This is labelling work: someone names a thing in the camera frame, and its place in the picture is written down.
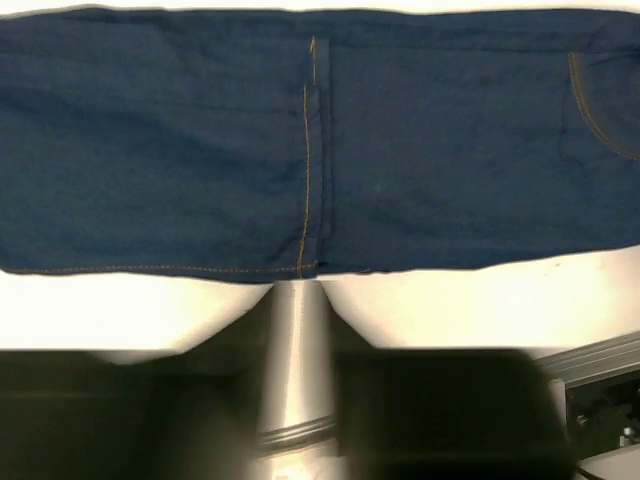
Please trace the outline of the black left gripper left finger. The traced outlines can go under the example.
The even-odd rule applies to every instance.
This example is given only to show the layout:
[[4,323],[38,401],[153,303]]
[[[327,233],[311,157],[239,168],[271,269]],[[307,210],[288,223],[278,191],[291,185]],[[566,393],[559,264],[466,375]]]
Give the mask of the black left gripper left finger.
[[7,281],[5,479],[241,479],[272,304],[266,286]]

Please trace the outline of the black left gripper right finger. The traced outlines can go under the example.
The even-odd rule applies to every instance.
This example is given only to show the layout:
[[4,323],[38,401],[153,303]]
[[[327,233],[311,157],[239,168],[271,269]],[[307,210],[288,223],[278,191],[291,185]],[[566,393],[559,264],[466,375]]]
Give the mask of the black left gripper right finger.
[[323,390],[337,479],[569,479],[544,347],[466,290],[332,279]]

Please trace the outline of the dark blue denim trousers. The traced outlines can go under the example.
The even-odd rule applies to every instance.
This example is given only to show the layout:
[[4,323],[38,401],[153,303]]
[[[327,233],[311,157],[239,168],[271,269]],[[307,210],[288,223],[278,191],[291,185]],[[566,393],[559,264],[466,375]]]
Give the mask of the dark blue denim trousers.
[[639,17],[1,23],[1,267],[271,283],[639,242]]

